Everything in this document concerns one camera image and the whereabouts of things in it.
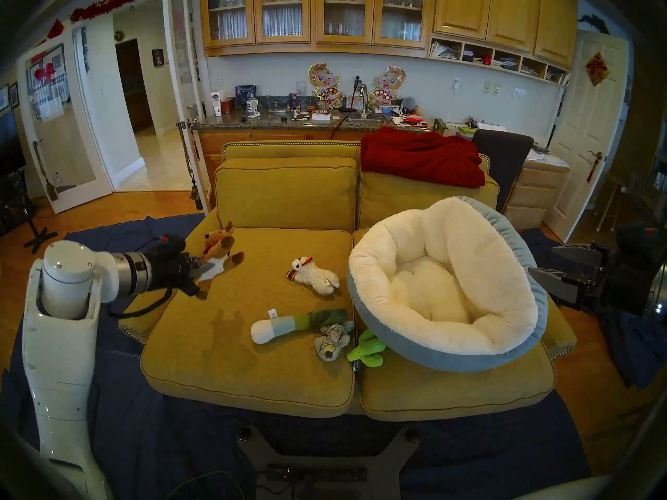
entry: pet bed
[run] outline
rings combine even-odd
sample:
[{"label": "pet bed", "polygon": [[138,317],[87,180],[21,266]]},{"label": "pet bed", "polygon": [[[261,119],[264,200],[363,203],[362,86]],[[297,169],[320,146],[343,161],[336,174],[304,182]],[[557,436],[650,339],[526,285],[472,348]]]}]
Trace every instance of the pet bed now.
[{"label": "pet bed", "polygon": [[348,287],[364,323],[394,351],[445,371],[482,371],[535,346],[546,292],[509,221],[451,197],[375,224],[349,256]]}]

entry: green cable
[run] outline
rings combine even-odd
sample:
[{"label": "green cable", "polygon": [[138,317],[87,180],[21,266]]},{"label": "green cable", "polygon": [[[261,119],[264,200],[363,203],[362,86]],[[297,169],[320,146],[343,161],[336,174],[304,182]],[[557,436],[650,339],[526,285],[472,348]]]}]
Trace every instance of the green cable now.
[{"label": "green cable", "polygon": [[204,473],[203,475],[199,475],[198,477],[195,477],[195,478],[193,478],[193,479],[188,479],[188,480],[186,480],[186,481],[184,481],[184,482],[181,482],[181,483],[176,487],[176,489],[174,489],[174,490],[169,494],[169,496],[168,496],[165,500],[169,500],[172,496],[174,496],[174,495],[176,494],[176,491],[178,491],[181,487],[185,486],[186,484],[189,484],[190,482],[197,481],[197,480],[202,479],[202,478],[204,478],[204,477],[208,477],[208,476],[210,476],[210,475],[215,475],[216,473],[222,473],[222,474],[224,474],[224,475],[227,475],[227,476],[231,479],[231,481],[234,482],[234,485],[236,486],[236,489],[239,490],[239,494],[241,495],[241,498],[242,498],[243,500],[245,500],[245,495],[243,495],[243,491],[241,490],[241,486],[239,486],[239,483],[236,481],[236,479],[235,479],[233,476],[231,476],[229,473],[227,473],[226,471],[222,471],[221,469],[219,469],[219,470],[217,470],[217,471],[209,471],[208,473]]}]

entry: upper cabinet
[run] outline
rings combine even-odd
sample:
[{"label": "upper cabinet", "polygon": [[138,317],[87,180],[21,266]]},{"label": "upper cabinet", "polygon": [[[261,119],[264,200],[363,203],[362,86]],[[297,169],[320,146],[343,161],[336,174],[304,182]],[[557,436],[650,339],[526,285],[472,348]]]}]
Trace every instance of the upper cabinet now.
[{"label": "upper cabinet", "polygon": [[532,53],[540,0],[491,0],[486,41]]},{"label": "upper cabinet", "polygon": [[373,0],[316,0],[318,43],[370,44]]},{"label": "upper cabinet", "polygon": [[253,0],[199,0],[207,48],[254,44]]},{"label": "upper cabinet", "polygon": [[473,39],[486,38],[491,0],[437,0],[433,30]]},{"label": "upper cabinet", "polygon": [[375,0],[374,45],[424,48],[433,0]]},{"label": "upper cabinet", "polygon": [[572,66],[577,36],[577,0],[540,0],[535,55]]},{"label": "upper cabinet", "polygon": [[310,41],[309,0],[255,0],[258,43]]}]

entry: gray plush toy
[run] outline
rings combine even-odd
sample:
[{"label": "gray plush toy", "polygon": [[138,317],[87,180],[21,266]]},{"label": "gray plush toy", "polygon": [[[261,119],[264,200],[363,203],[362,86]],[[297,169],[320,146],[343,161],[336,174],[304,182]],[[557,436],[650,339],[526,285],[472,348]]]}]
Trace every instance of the gray plush toy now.
[{"label": "gray plush toy", "polygon": [[315,339],[315,351],[318,356],[326,362],[336,360],[340,355],[340,350],[349,344],[348,333],[353,329],[354,321],[322,326],[319,329],[322,336]]}]

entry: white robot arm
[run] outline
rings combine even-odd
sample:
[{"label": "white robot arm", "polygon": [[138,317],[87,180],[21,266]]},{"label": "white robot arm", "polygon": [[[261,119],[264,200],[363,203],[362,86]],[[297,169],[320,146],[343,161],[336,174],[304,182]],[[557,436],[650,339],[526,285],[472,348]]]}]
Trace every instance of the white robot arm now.
[{"label": "white robot arm", "polygon": [[35,404],[40,454],[84,498],[111,499],[86,422],[102,303],[160,288],[196,295],[207,269],[185,241],[166,235],[146,253],[96,253],[57,241],[30,270],[23,313],[23,365]]}]

